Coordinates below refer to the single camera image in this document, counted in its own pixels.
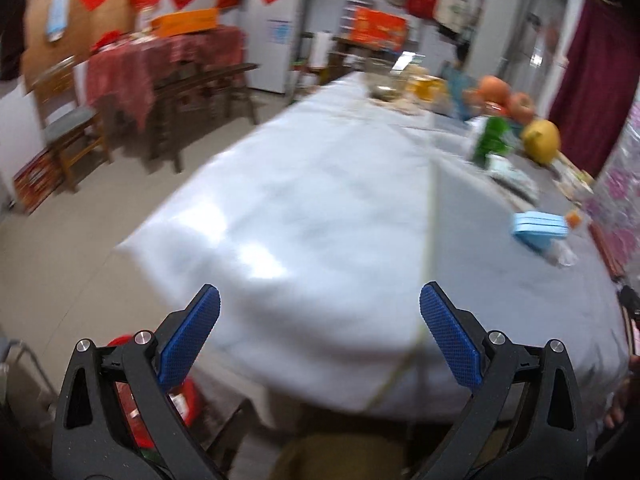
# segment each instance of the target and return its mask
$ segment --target person's hand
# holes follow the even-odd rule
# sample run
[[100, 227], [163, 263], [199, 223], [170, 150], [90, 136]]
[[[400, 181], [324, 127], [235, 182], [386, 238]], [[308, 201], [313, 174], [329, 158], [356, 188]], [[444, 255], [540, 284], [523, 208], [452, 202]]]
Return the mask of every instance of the person's hand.
[[629, 358], [629, 371], [636, 375], [625, 379], [613, 397], [611, 407], [604, 417], [604, 425], [612, 430], [625, 420], [625, 409], [640, 400], [640, 356]]

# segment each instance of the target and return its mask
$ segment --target white tablecloth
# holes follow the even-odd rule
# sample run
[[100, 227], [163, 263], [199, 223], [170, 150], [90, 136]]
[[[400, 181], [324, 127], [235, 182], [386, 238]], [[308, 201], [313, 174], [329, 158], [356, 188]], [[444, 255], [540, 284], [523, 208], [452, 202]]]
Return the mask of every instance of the white tablecloth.
[[[431, 114], [370, 104], [361, 77], [212, 158], [122, 247], [171, 309], [215, 285], [222, 314], [203, 352], [309, 402], [454, 420], [468, 391], [418, 311], [421, 286], [436, 279], [488, 330], [565, 342], [587, 416], [599, 417], [628, 356], [591, 239], [570, 237], [573, 267], [533, 254], [511, 237], [500, 194], [434, 148], [455, 151], [461, 138], [434, 133]], [[544, 210], [568, 208], [553, 187], [544, 195]]]

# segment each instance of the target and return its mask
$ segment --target red checkered tablecloth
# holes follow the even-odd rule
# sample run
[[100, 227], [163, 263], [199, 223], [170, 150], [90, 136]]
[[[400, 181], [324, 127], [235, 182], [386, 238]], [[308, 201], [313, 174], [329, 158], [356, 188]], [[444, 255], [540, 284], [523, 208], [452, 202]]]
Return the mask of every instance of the red checkered tablecloth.
[[157, 38], [145, 43], [125, 43], [89, 58], [86, 99], [89, 105], [113, 95], [118, 108], [135, 118], [138, 131], [145, 127], [153, 107], [154, 82], [195, 62], [213, 70], [242, 62], [244, 34], [238, 27], [219, 25], [198, 34]]

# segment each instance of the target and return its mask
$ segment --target cardboard box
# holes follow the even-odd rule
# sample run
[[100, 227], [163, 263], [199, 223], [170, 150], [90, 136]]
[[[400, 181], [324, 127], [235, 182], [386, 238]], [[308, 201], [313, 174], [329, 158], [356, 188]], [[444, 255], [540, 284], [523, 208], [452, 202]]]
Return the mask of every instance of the cardboard box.
[[217, 26], [218, 10], [216, 8], [172, 12], [151, 20], [153, 32], [159, 38], [209, 30]]
[[381, 10], [356, 7], [351, 39], [377, 48], [400, 50], [406, 38], [406, 20]]
[[35, 209], [63, 181], [62, 171], [48, 151], [41, 152], [14, 178], [15, 193], [27, 213]]

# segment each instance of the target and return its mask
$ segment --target yellow fruit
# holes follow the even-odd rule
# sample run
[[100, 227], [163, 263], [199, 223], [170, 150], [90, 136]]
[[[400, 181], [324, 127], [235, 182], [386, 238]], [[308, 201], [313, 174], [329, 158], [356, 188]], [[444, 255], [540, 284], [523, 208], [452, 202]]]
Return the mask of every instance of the yellow fruit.
[[546, 166], [558, 155], [560, 132], [555, 124], [544, 119], [529, 123], [522, 135], [522, 144], [527, 155], [538, 164]]

